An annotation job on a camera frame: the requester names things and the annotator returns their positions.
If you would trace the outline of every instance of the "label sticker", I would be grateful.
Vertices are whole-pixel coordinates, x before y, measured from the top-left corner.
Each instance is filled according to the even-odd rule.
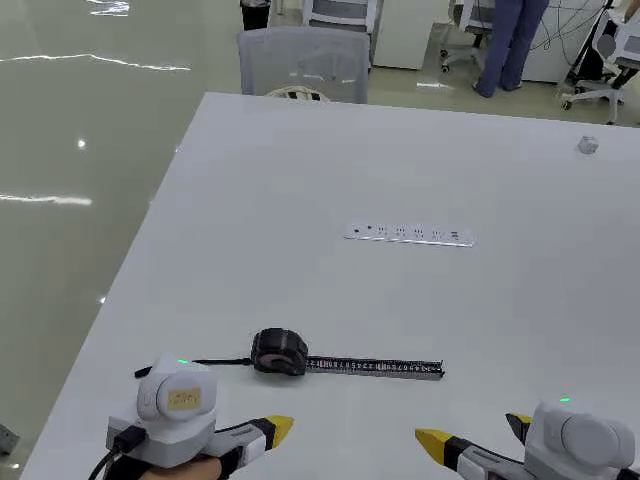
[[[169,410],[193,410],[200,408],[200,389],[169,390]]]

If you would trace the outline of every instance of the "trash bin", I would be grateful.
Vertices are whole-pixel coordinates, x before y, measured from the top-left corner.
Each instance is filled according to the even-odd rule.
[[[271,0],[240,0],[240,7],[245,30],[267,28]]]

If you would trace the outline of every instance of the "blue pants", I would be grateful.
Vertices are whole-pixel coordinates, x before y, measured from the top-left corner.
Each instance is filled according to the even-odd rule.
[[[498,82],[505,90],[518,87],[531,42],[548,5],[549,0],[496,0],[487,62],[476,86],[480,95],[491,97]]]

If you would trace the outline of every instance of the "shoe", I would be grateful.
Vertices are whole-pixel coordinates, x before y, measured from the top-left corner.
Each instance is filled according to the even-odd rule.
[[[481,93],[480,91],[478,91],[478,82],[479,82],[479,81],[480,81],[480,80],[476,80],[475,82],[473,82],[473,83],[471,84],[471,88],[473,88],[473,89],[475,90],[475,92],[476,92],[478,95],[480,95],[482,98],[491,98],[491,97],[493,96],[493,93],[492,93],[491,95],[488,95],[488,96],[487,96],[487,95],[485,95],[485,94]]]
[[[515,87],[513,87],[513,88],[507,88],[507,87],[505,87],[504,85],[501,85],[501,86],[502,86],[502,89],[503,89],[505,92],[513,92],[514,90],[518,90],[518,89],[522,88],[522,82],[518,83],[518,85],[516,85],[516,86],[515,86]]]

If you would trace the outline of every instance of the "white device housing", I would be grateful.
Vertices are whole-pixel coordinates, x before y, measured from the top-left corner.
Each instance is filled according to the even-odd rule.
[[[525,468],[546,480],[610,480],[635,457],[635,437],[625,425],[545,402],[525,446]]]
[[[185,463],[211,441],[216,394],[213,371],[164,354],[140,382],[136,403],[109,417],[107,448],[129,425],[139,425],[148,439],[128,456],[164,468]]]

